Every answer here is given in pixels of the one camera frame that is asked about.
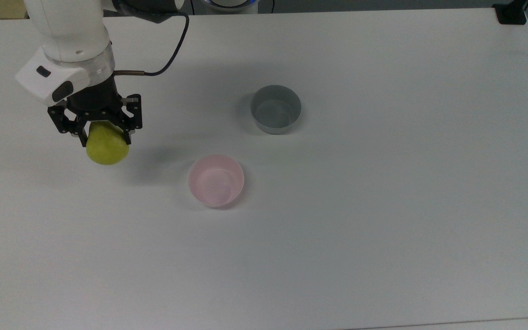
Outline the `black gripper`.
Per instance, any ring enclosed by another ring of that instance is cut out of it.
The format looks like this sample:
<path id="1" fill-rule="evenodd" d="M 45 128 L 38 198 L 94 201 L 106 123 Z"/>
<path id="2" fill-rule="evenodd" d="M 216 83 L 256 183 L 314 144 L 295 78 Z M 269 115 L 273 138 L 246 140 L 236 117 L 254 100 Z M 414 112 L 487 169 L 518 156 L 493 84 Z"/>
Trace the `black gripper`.
<path id="1" fill-rule="evenodd" d="M 141 95 L 132 94 L 122 98 L 117 91 L 115 77 L 109 77 L 100 84 L 84 88 L 69 96 L 66 105 L 48 107 L 47 113 L 59 133 L 69 133 L 77 137 L 85 148 L 88 142 L 88 134 L 85 132 L 88 123 L 84 117 L 86 113 L 96 116 L 97 113 L 102 115 L 105 112 L 109 117 L 115 118 L 112 123 L 121 122 L 124 141 L 126 144 L 131 144 L 131 135 L 143 127 L 141 110 Z M 73 113 L 75 118 L 69 119 L 66 111 Z"/>

